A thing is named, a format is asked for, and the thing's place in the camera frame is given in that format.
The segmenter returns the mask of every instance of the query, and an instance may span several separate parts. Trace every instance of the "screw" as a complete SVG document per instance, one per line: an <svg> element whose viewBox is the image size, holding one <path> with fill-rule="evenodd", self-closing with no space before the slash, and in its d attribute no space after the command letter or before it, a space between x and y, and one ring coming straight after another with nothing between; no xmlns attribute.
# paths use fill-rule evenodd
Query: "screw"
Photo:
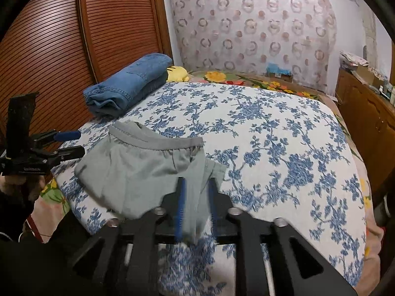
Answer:
<svg viewBox="0 0 395 296"><path fill-rule="evenodd" d="M275 218L274 224L277 227L285 227L286 225L288 225L287 221L284 218Z"/></svg>
<svg viewBox="0 0 395 296"><path fill-rule="evenodd" d="M243 211L240 208L237 207L232 207L228 209L228 214L232 215L232 216L238 216L241 215Z"/></svg>
<svg viewBox="0 0 395 296"><path fill-rule="evenodd" d="M111 228L116 228L119 225L119 220L117 218L111 218L107 221L106 225Z"/></svg>
<svg viewBox="0 0 395 296"><path fill-rule="evenodd" d="M166 213L166 210L162 207L156 207L154 209L154 214L155 215L164 215Z"/></svg>

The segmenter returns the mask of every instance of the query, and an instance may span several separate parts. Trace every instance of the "bed sheet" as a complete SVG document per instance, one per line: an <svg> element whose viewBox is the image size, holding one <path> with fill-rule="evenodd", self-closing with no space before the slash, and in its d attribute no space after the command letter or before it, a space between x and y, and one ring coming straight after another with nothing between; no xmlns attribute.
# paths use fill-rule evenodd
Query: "bed sheet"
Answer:
<svg viewBox="0 0 395 296"><path fill-rule="evenodd" d="M257 218L288 219L356 286L366 241L362 188L353 155L331 110L318 101L219 84L166 84L120 121L168 137L202 136L207 156L226 164L221 191ZM88 151L113 121L91 121L78 141ZM78 161L53 170L71 210L95 233L114 215L79 185ZM233 295L234 246L206 234L196 246L162 246L159 286L184 295Z"/></svg>

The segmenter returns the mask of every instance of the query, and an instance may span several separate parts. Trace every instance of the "stuffed animal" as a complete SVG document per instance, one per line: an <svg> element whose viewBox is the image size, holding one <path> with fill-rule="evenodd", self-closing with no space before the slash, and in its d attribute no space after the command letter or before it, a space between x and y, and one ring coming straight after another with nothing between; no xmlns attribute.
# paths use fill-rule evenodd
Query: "stuffed animal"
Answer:
<svg viewBox="0 0 395 296"><path fill-rule="evenodd" d="M183 67L169 67L167 68L167 73L169 77L167 82L188 82L188 72Z"/></svg>

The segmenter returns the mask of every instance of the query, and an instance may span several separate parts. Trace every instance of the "wooden cabinet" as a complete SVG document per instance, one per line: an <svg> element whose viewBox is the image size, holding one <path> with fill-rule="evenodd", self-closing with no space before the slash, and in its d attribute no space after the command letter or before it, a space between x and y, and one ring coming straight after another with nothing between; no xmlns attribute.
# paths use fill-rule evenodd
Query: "wooden cabinet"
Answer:
<svg viewBox="0 0 395 296"><path fill-rule="evenodd" d="M365 163L373 202L378 203L391 189L383 184L395 167L395 108L343 70L339 73L336 96L340 113Z"/></svg>

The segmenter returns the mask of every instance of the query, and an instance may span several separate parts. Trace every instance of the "patterned curtain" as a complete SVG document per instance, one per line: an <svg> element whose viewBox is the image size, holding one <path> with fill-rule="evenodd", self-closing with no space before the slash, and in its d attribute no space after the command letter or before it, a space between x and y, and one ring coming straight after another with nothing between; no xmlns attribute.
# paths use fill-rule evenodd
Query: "patterned curtain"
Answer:
<svg viewBox="0 0 395 296"><path fill-rule="evenodd" d="M326 91L336 18L329 0L171 0L184 67L263 75L269 62Z"/></svg>

